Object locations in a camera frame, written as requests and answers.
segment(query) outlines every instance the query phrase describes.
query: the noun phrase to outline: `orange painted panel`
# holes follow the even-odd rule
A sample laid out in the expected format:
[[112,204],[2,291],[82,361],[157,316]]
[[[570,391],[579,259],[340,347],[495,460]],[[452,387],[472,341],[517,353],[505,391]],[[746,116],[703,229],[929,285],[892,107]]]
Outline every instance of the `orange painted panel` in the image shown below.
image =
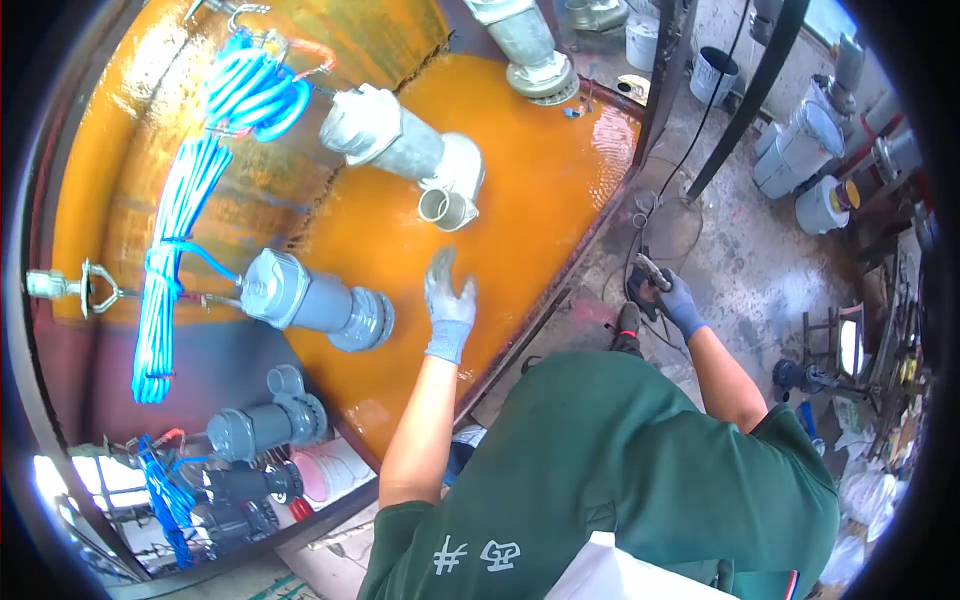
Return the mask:
[[[228,35],[228,16],[207,7],[184,23],[191,4],[147,3],[90,95],[64,172],[54,231],[53,268],[68,277],[80,278],[89,257],[122,287],[143,285],[143,258],[163,185],[182,140],[202,131],[204,80]],[[267,14],[243,14],[238,23],[330,44],[339,59],[336,75],[312,81],[334,88],[371,82],[393,89],[448,33],[436,6],[423,0],[270,4]],[[298,70],[316,65],[301,51],[291,51],[288,62]],[[277,141],[227,141],[234,159],[194,227],[194,241],[243,273],[260,249],[283,249],[300,233],[341,159],[317,139],[328,109],[326,98],[314,94],[297,125]],[[180,280],[189,291],[231,291],[190,255],[181,263]],[[54,311],[60,318],[81,318],[76,299],[56,302]],[[105,319],[135,325],[139,314],[138,302],[120,300]],[[208,314],[183,302],[176,313],[177,324],[236,319],[246,317],[225,307]]]
[[285,332],[326,401],[381,458],[430,337],[422,282],[433,253],[455,245],[458,285],[468,273],[479,280],[476,325],[458,375],[462,394],[519,327],[630,165],[636,121],[598,102],[576,119],[559,107],[537,107],[509,88],[504,70],[499,62],[442,56],[400,95],[437,131],[465,133],[483,151],[487,176],[475,221],[440,232],[418,218],[415,183],[363,166],[337,179],[297,251],[307,267],[383,292],[394,304],[394,334],[373,351],[343,353],[322,333]]

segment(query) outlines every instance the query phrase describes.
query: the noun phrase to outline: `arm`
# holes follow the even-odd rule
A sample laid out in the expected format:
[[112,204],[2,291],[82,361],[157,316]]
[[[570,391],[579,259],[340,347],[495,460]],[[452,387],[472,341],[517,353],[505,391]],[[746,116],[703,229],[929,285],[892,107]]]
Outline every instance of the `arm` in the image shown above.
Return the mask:
[[767,415],[767,404],[754,380],[730,356],[713,330],[697,329],[686,346],[697,372],[707,414],[750,433]]
[[673,282],[673,288],[661,292],[644,282],[641,296],[654,301],[684,335],[707,414],[735,424],[740,433],[750,433],[767,414],[763,395],[700,317],[686,282],[669,269],[663,274]]
[[441,249],[427,269],[424,294],[433,337],[383,458],[381,509],[411,500],[440,501],[453,434],[457,365],[476,314],[477,288],[472,276],[467,277],[459,298],[453,293],[455,256],[455,249]]
[[380,508],[410,500],[440,502],[450,438],[457,366],[427,355],[380,469]]

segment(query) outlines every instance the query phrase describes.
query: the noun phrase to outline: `red lid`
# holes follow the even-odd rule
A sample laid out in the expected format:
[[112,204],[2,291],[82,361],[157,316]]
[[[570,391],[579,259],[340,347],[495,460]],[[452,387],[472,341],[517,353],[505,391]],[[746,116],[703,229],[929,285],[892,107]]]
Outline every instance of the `red lid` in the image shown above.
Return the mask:
[[296,498],[290,505],[290,514],[294,516],[297,522],[300,522],[308,516],[313,515],[313,508],[310,506],[310,503],[303,498]]

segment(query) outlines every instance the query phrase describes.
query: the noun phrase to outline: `pink container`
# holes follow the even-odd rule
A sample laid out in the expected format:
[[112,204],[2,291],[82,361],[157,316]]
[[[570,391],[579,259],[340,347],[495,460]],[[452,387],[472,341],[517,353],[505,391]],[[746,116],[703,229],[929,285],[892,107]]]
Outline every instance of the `pink container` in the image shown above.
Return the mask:
[[300,470],[303,495],[318,503],[349,492],[371,473],[343,438],[297,450],[290,460]]

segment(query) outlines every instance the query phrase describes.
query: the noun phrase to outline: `gloved hand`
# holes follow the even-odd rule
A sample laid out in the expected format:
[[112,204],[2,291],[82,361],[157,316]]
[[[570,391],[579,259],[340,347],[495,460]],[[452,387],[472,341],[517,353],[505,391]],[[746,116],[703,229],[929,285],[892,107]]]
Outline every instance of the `gloved hand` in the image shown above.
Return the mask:
[[697,312],[686,281],[669,269],[663,269],[663,278],[673,283],[669,292],[661,292],[657,286],[644,282],[640,288],[640,295],[645,300],[654,302],[663,316],[672,321],[684,335],[684,342],[689,342],[693,332],[707,325],[707,322]]
[[427,344],[426,353],[459,365],[460,354],[477,312],[477,280],[474,276],[467,276],[464,289],[457,298],[453,293],[453,259],[456,255],[457,249],[452,246],[441,248],[434,254],[426,270],[423,291],[430,323],[433,324],[433,337]]

